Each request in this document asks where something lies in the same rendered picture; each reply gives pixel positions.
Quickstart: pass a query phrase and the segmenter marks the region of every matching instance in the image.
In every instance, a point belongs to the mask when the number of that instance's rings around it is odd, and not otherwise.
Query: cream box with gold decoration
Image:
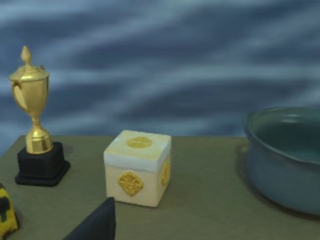
[[[157,207],[170,181],[171,137],[123,130],[103,153],[106,195]]]

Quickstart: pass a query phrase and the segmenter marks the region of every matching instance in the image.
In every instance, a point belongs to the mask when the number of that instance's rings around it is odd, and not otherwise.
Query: yellow and black object
[[[5,187],[0,183],[0,240],[19,229],[14,205]]]

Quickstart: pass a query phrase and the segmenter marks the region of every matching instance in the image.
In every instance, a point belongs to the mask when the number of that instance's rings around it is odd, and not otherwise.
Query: gold trophy cup
[[[43,66],[31,65],[31,58],[29,49],[24,46],[21,59],[25,65],[9,77],[14,100],[32,120],[32,128],[25,137],[26,146],[17,154],[19,173],[15,182],[55,186],[70,164],[65,161],[62,144],[52,142],[50,133],[40,124],[40,115],[49,94],[49,73]]]

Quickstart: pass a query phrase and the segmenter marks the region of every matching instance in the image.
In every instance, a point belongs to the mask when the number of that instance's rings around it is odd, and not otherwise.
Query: tabletop
[[[0,159],[21,229],[8,240],[62,240],[106,199],[103,151],[112,136],[54,136],[71,168],[55,187],[16,185],[23,136]],[[116,240],[320,240],[316,217],[258,194],[244,137],[172,139],[171,182],[157,208],[116,203]]]

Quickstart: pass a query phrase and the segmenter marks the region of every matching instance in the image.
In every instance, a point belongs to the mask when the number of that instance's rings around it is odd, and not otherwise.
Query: pot rim
[[[299,157],[295,157],[292,156],[288,153],[285,153],[284,151],[281,151],[273,146],[270,146],[269,144],[267,144],[266,142],[264,142],[263,140],[261,140],[259,137],[257,137],[257,135],[253,132],[253,130],[250,127],[249,121],[250,119],[252,119],[252,117],[256,114],[260,114],[260,113],[265,113],[265,112],[270,112],[270,111],[275,111],[275,110],[316,110],[316,111],[320,111],[319,108],[317,107],[304,107],[304,106],[288,106],[288,107],[270,107],[270,108],[265,108],[263,110],[258,110],[258,111],[254,111],[254,112],[250,112],[247,115],[244,116],[244,118],[242,119],[242,126],[243,126],[243,130],[249,140],[249,142],[251,143],[256,142],[258,143],[261,147],[265,148],[266,150],[272,152],[273,154],[277,154],[280,155],[288,160],[291,161],[295,161],[301,164],[311,164],[311,165],[316,165],[316,166],[320,166],[320,162],[317,161],[312,161],[312,160],[307,160],[307,159],[302,159]]]

